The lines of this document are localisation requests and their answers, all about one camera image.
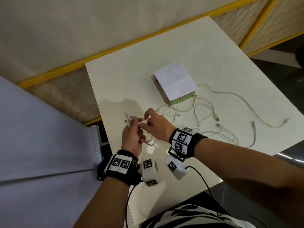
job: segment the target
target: paper sheet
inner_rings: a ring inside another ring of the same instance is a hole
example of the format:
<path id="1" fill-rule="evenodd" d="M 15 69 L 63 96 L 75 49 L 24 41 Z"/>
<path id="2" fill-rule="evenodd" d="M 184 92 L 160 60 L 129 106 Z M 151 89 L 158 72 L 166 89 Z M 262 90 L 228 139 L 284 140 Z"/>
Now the paper sheet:
<path id="1" fill-rule="evenodd" d="M 198 88 L 181 64 L 172 64 L 154 72 L 170 101 L 187 95 Z"/>

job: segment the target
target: white table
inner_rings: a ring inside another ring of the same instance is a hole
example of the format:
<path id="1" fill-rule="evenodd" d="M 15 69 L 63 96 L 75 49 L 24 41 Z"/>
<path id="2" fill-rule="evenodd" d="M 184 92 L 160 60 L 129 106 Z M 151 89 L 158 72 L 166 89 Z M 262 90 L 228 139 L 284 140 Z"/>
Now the white table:
<path id="1" fill-rule="evenodd" d="M 260 152 L 274 155 L 304 138 L 303 115 L 216 23 L 205 17 L 86 63 L 113 153 L 120 149 L 125 113 L 143 116 L 148 108 L 157 109 L 164 104 L 151 76 L 154 71 L 172 63 L 181 63 L 196 84 L 207 83 L 216 91 L 243 96 L 268 123 L 280 125 L 284 119 L 290 119 L 284 127 L 273 129 L 259 122 L 236 96 L 198 91 L 199 96 L 214 104 L 220 123 L 238 137 L 241 146 L 252 143 L 251 121 L 256 122 L 257 129 L 253 149 Z M 192 99 L 189 99 L 179 108 L 186 109 L 191 104 Z M 180 114 L 181 124 L 196 126 L 193 109 Z M 198 107 L 197 114 L 203 119 L 210 114 L 210 109 Z M 216 130 L 213 117 L 202 126 Z M 129 207 L 135 225 L 206 189 L 192 170 L 183 179 L 176 180 L 164 164 L 165 150 L 167 147 L 159 141 L 154 147 L 143 146 L 142 153 L 153 153 L 161 182 L 153 187 L 140 184 L 134 190 Z M 185 163 L 197 168 L 209 187 L 221 181 L 194 158 Z"/>

